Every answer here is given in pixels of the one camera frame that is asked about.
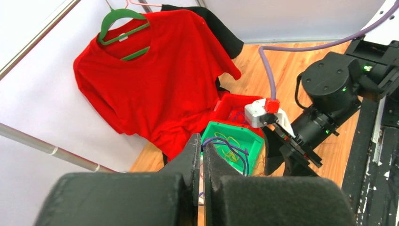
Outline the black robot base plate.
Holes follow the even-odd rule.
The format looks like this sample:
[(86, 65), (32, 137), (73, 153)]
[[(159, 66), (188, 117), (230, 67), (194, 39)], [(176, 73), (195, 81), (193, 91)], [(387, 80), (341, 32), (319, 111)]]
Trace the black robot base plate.
[(365, 100), (342, 190), (358, 226), (399, 224), (399, 103)]

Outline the green clothes hanger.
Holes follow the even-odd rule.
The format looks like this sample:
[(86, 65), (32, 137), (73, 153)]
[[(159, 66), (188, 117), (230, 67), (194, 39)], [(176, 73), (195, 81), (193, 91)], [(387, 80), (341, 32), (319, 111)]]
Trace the green clothes hanger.
[[(114, 35), (106, 38), (111, 26), (116, 21), (123, 18), (130, 18), (131, 19), (130, 22), (142, 21), (142, 23), (136, 27), (125, 24), (124, 26), (112, 30), (112, 32), (114, 32)], [(115, 42), (121, 42), (123, 40), (126, 40), (130, 35), (138, 31), (141, 31), (149, 26), (150, 26), (149, 20), (140, 13), (137, 13), (127, 8), (119, 8), (119, 9), (111, 8), (111, 11), (104, 17), (102, 21), (100, 33), (97, 36), (97, 42), (101, 43), (104, 46), (113, 44)]]

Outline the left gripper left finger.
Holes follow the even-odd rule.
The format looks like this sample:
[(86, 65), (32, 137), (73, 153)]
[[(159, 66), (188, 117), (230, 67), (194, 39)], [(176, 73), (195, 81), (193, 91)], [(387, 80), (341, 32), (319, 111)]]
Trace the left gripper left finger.
[(160, 173), (179, 173), (189, 188), (194, 207), (199, 206), (201, 136), (191, 135), (184, 149), (172, 161), (159, 170)]

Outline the red t-shirt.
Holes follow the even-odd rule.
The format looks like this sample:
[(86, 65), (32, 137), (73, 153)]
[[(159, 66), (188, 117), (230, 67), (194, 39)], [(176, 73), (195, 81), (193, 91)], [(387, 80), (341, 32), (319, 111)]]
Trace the red t-shirt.
[(79, 90), (118, 133), (138, 134), (172, 160), (205, 129), (219, 101), (216, 80), (232, 62), (205, 20), (186, 9), (148, 13), (150, 26), (75, 59)]

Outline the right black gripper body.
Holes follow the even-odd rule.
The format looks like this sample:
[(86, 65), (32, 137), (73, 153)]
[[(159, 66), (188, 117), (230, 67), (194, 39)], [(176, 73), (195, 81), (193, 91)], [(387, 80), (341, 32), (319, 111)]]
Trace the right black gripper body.
[(278, 152), (285, 164), (283, 175), (317, 177), (318, 174), (310, 168), (310, 164), (321, 167), (321, 158), (301, 139), (290, 135), (282, 126), (276, 124), (274, 133), (280, 142)]

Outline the black t-shirt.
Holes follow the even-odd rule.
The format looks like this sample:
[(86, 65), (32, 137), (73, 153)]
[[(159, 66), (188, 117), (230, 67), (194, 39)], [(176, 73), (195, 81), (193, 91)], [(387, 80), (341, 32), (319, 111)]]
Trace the black t-shirt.
[(179, 7), (168, 4), (161, 5), (161, 11), (180, 9), (192, 11), (202, 17), (230, 59), (235, 59), (242, 52), (244, 42), (234, 35), (233, 32), (209, 9), (200, 6)]

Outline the red plastic bin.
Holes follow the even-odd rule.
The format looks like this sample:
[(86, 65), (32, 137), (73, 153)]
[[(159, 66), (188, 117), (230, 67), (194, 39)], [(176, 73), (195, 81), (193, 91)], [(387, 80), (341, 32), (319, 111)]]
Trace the red plastic bin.
[(262, 129), (252, 128), (246, 121), (244, 114), (245, 105), (259, 99), (262, 98), (258, 96), (224, 93), (221, 100), (216, 105), (211, 121), (247, 128), (263, 138)]

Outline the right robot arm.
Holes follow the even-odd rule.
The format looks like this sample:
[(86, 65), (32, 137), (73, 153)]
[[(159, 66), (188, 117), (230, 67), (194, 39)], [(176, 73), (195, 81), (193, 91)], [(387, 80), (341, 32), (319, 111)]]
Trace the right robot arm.
[(350, 45), (343, 54), (329, 52), (297, 76), (311, 105), (291, 124), (293, 134), (280, 120), (267, 113), (263, 123), (274, 123), (275, 129), (264, 128), (267, 142), (264, 172), (272, 174), (285, 165), (286, 176), (315, 176), (310, 163), (320, 167), (315, 153), (329, 136), (360, 108), (360, 98), (379, 101), (386, 96), (399, 96), (399, 17), (398, 1), (381, 10), (378, 19), (344, 39)]

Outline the green plastic bin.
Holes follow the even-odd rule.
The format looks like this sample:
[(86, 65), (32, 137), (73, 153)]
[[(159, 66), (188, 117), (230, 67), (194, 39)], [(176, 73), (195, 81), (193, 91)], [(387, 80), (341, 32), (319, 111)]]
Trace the green plastic bin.
[(220, 122), (209, 122), (202, 143), (212, 142), (219, 155), (244, 176), (250, 176), (264, 139), (243, 127)]

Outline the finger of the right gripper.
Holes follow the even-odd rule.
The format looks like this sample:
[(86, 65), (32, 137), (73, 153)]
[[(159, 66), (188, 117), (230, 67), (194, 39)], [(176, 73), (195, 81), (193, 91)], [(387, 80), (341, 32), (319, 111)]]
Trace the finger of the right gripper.
[(284, 162), (283, 155), (279, 150), (283, 146), (283, 142), (273, 130), (262, 129), (262, 131), (266, 148), (264, 173), (269, 176)]

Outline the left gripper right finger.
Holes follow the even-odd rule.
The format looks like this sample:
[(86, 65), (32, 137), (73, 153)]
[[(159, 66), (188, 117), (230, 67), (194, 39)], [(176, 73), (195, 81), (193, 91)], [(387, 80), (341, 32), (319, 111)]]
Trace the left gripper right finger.
[(219, 155), (215, 145), (209, 142), (203, 148), (203, 177), (206, 209), (212, 209), (216, 201), (216, 198), (213, 196), (222, 186), (221, 178), (223, 176), (243, 177), (242, 173), (239, 173)]

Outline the pink clothes hanger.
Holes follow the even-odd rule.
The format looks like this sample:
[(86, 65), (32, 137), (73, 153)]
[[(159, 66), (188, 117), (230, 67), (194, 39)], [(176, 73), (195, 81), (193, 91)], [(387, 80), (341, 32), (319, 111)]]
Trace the pink clothes hanger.
[(162, 4), (149, 4), (145, 0), (138, 0), (138, 1), (133, 1), (133, 0), (126, 0), (126, 6), (129, 4), (134, 4), (134, 5), (139, 5), (142, 6), (143, 9), (148, 9), (150, 10), (150, 7), (162, 7)]

